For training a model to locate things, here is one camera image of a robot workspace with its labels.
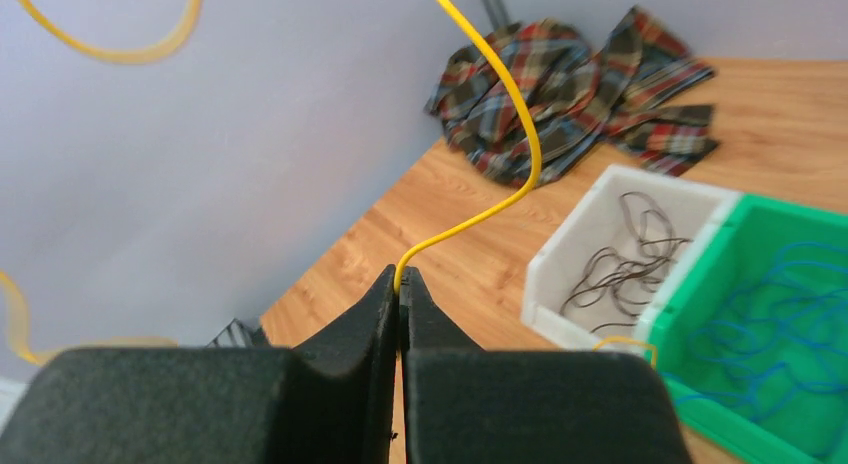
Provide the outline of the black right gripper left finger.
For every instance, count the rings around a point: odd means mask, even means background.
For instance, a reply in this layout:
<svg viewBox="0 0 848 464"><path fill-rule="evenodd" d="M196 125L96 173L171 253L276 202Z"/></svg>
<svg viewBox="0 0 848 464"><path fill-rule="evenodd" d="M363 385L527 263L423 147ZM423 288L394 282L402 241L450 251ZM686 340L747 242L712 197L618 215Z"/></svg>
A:
<svg viewBox="0 0 848 464"><path fill-rule="evenodd" d="M76 348L31 382L5 463L385 463L395 269L300 345Z"/></svg>

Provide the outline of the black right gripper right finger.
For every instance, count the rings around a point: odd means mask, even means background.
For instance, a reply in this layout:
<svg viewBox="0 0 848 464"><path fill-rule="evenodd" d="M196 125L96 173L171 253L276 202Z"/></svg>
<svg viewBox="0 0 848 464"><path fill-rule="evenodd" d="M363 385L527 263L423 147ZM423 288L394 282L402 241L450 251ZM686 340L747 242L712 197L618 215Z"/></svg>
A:
<svg viewBox="0 0 848 464"><path fill-rule="evenodd" d="M669 393L618 351L487 351L434 302L399 291L411 463L688 463Z"/></svg>

